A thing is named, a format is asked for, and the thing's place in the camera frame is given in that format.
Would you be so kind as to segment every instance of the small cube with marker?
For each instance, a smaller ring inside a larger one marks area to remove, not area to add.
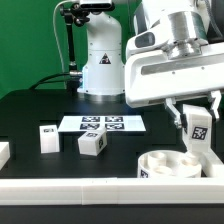
[[[80,154],[97,156],[107,145],[106,128],[87,131],[78,139]]]

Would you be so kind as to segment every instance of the white box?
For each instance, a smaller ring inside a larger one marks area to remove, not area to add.
[[[97,156],[107,145],[106,129],[87,131],[78,139],[80,154]]]
[[[41,153],[59,152],[59,135],[56,125],[40,126]]]
[[[187,128],[182,138],[188,151],[208,152],[211,147],[212,116],[204,107],[183,105]]]

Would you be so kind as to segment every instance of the black and white pattern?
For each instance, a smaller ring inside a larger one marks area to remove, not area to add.
[[[44,133],[54,132],[53,128],[44,129]]]
[[[192,139],[205,140],[207,132],[208,128],[195,127],[192,134]]]
[[[102,147],[103,147],[103,138],[101,137],[99,141],[99,148],[101,149]]]
[[[83,123],[80,125],[80,130],[96,130],[100,124]]]
[[[105,122],[123,122],[124,119],[121,116],[108,116],[105,117]]]
[[[109,123],[105,124],[107,130],[124,130],[123,123]]]
[[[148,175],[148,173],[146,173],[145,171],[141,170],[141,176],[140,176],[140,177],[141,177],[141,178],[148,178],[149,175]]]
[[[95,138],[98,134],[96,133],[88,133],[86,137]]]
[[[82,122],[100,122],[100,117],[86,116],[82,118]]]

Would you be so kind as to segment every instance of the black cable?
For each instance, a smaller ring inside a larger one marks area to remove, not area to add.
[[[57,77],[61,77],[61,76],[67,76],[67,75],[70,75],[70,74],[69,73],[59,73],[59,74],[54,74],[54,75],[47,76],[47,77],[41,79],[40,81],[38,81],[37,83],[35,83],[34,85],[32,85],[29,88],[29,90],[36,89],[37,86],[39,86],[40,84],[43,84],[46,80],[57,78]]]
[[[67,82],[67,81],[71,81],[72,79],[63,79],[63,80],[55,80],[55,81],[45,81],[45,82],[40,82],[38,85],[42,85],[42,84],[49,84],[49,83],[56,83],[56,82]]]

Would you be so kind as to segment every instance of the warning label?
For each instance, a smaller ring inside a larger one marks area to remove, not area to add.
[[[100,64],[111,64],[110,59],[108,58],[107,54],[104,54],[102,57]]]

